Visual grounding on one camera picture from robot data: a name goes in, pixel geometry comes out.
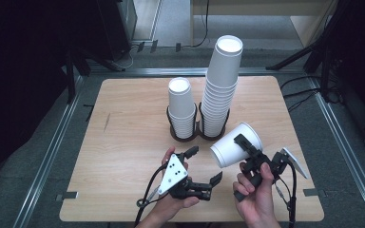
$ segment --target power cord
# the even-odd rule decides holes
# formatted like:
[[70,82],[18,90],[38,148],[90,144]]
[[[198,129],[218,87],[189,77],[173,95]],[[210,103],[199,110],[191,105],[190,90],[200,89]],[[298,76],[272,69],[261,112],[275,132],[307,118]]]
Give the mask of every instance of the power cord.
[[165,196],[167,196],[167,194],[165,194],[164,196],[162,196],[161,198],[159,199],[156,199],[156,200],[153,200],[153,201],[147,201],[147,195],[149,194],[149,191],[150,191],[150,187],[152,186],[152,183],[153,181],[155,180],[156,176],[162,171],[164,170],[168,165],[168,162],[166,162],[165,164],[163,164],[162,166],[160,166],[156,172],[153,174],[152,178],[150,179],[149,181],[149,184],[147,185],[146,187],[146,191],[144,193],[144,197],[142,199],[139,199],[137,201],[137,205],[139,207],[139,211],[138,211],[138,215],[136,216],[135,218],[135,225],[134,227],[138,226],[139,222],[141,221],[141,216],[142,216],[142,213],[144,212],[144,209],[147,205],[149,205],[150,203],[152,202],[155,202],[155,201],[158,201],[158,200],[161,200],[163,199]]

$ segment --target black stand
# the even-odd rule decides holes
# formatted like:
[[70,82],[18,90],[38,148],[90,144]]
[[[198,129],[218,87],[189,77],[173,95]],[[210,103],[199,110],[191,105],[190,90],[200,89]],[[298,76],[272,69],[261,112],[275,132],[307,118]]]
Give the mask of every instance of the black stand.
[[[202,114],[202,111],[201,111],[201,105],[202,105],[202,103],[200,103],[200,105],[199,105],[199,110],[200,110],[200,113],[201,113],[201,118],[203,120],[204,117],[203,117],[203,114]],[[208,141],[216,141],[216,140],[221,139],[221,137],[223,137],[224,132],[226,131],[227,120],[229,119],[229,115],[230,115],[230,109],[227,111],[227,116],[226,116],[226,119],[224,120],[224,124],[223,124],[223,128],[221,129],[221,133],[218,136],[215,136],[215,137],[206,136],[203,133],[204,130],[203,130],[203,132],[201,132],[200,122],[196,122],[197,112],[198,112],[198,109],[197,109],[197,105],[195,104],[195,114],[194,114],[194,117],[192,119],[192,124],[193,124],[192,135],[190,137],[186,138],[186,139],[181,139],[176,135],[176,132],[175,132],[174,127],[173,127],[173,123],[171,122],[171,119],[170,119],[170,115],[168,114],[168,108],[165,110],[165,113],[167,115],[167,119],[170,122],[170,135],[171,135],[171,137],[173,137],[174,140],[176,140],[178,142],[186,143],[186,142],[190,142],[190,141],[194,140],[197,136],[201,136],[203,139],[208,140]]]
[[324,29],[322,34],[318,39],[310,46],[302,49],[301,51],[293,54],[289,58],[283,60],[282,62],[274,65],[267,66],[267,70],[280,70],[283,67],[293,63],[295,60],[303,57],[304,55],[311,52],[309,58],[303,66],[306,73],[316,72],[318,66],[322,63],[321,72],[321,95],[326,102],[328,102],[328,79],[331,64],[331,40],[334,37],[335,29],[339,25],[339,22],[343,20],[343,15],[345,10],[348,8],[351,0],[339,0],[336,6],[336,12],[328,23],[327,27]]

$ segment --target black cup holder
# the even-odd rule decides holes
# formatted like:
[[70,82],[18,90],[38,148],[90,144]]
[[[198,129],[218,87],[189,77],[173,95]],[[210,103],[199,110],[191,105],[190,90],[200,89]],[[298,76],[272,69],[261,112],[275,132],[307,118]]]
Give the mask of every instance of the black cup holder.
[[223,137],[224,132],[226,130],[226,123],[227,123],[227,120],[229,119],[230,109],[227,111],[226,120],[224,121],[223,128],[221,129],[221,133],[216,137],[208,137],[203,132],[201,132],[200,122],[196,122],[196,116],[197,116],[198,110],[201,113],[201,119],[204,120],[204,116],[203,116],[203,113],[201,110],[201,105],[202,105],[202,103],[200,103],[199,108],[197,108],[197,105],[195,104],[195,114],[194,114],[194,117],[192,120],[192,124],[193,124],[192,135],[186,139],[181,139],[181,138],[177,137],[176,132],[173,127],[173,123],[171,122],[170,116],[168,115],[168,108],[166,109],[165,113],[167,115],[168,121],[170,122],[170,134],[174,140],[185,143],[185,142],[190,142],[190,141],[194,140],[195,138],[197,138],[197,136],[201,136],[203,139],[208,140],[208,141],[216,141],[216,140],[219,140],[221,137]]

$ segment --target black cable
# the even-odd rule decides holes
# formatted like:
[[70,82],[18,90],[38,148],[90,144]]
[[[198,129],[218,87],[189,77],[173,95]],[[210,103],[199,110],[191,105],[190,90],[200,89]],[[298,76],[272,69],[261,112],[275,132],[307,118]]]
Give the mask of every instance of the black cable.
[[183,47],[186,47],[186,48],[197,48],[199,46],[201,46],[203,44],[203,42],[206,40],[206,37],[207,37],[207,32],[208,32],[208,25],[207,25],[207,18],[208,18],[208,15],[209,15],[209,0],[207,0],[206,2],[206,17],[205,17],[205,36],[203,37],[203,40],[195,45],[195,46],[183,46]]
[[303,93],[315,92],[315,91],[319,92],[320,88],[309,88],[309,89],[301,90],[300,92],[289,93],[289,94],[283,95],[283,98],[295,97],[295,96],[298,96],[298,95],[303,94]]
[[298,108],[303,102],[305,102],[305,101],[307,101],[307,100],[309,100],[312,96],[314,96],[314,95],[316,95],[318,93],[318,91],[316,90],[316,91],[314,91],[314,92],[312,92],[312,93],[310,93],[305,99],[303,99],[303,100],[301,100],[301,101],[299,101],[299,102],[297,102],[297,103],[295,103],[295,104],[293,104],[293,105],[291,105],[289,108],[288,108],[288,111],[289,112],[291,112],[291,111],[293,111],[293,110],[295,110],[296,108]]
[[290,167],[292,168],[292,175],[293,175],[293,190],[292,190],[292,197],[290,198],[289,201],[289,205],[290,205],[290,210],[289,210],[289,228],[294,228],[295,227],[295,222],[296,222],[296,190],[298,188],[298,179],[297,179],[297,174],[296,174],[296,169],[295,166],[291,163],[288,162]]
[[298,78],[294,78],[294,79],[291,79],[287,82],[285,82],[284,84],[282,84],[280,86],[280,90],[282,90],[284,88],[284,86],[286,86],[287,84],[289,83],[292,83],[293,81],[297,81],[297,80],[301,80],[301,79],[308,79],[308,78],[317,78],[317,79],[321,79],[321,77],[319,76],[303,76],[303,77],[298,77]]
[[156,176],[157,176],[157,175],[158,175],[158,174],[159,174],[162,170],[164,170],[164,169],[167,167],[167,164],[168,164],[168,162],[166,162],[165,164],[163,164],[162,166],[160,166],[160,167],[156,170],[156,172],[153,174],[152,178],[150,179],[149,184],[148,184],[148,185],[147,185],[147,187],[146,187],[146,191],[145,191],[145,193],[144,193],[144,197],[143,197],[142,199],[139,199],[139,200],[138,200],[137,204],[139,203],[139,201],[142,201],[142,204],[141,204],[141,205],[138,205],[140,208],[139,208],[139,211],[138,211],[138,215],[136,215],[136,218],[135,218],[135,225],[134,225],[134,227],[136,227],[136,226],[139,224],[139,222],[140,222],[140,220],[141,220],[142,213],[144,212],[145,207],[146,207],[149,203],[151,203],[151,202],[153,202],[153,201],[156,201],[156,200],[153,200],[153,201],[151,201],[151,202],[146,202],[146,201],[147,201],[147,195],[149,194],[150,187],[152,186],[152,183],[153,183],[153,181],[155,180]]

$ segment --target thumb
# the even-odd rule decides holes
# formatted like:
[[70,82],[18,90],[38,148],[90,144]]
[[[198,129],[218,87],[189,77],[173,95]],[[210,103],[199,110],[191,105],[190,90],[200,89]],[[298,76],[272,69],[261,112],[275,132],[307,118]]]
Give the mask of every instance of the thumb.
[[264,162],[261,165],[260,175],[262,176],[262,183],[266,182],[268,185],[272,185],[274,181],[274,175],[271,173],[268,163]]
[[183,208],[192,207],[193,205],[199,203],[200,200],[196,197],[190,197],[183,200]]

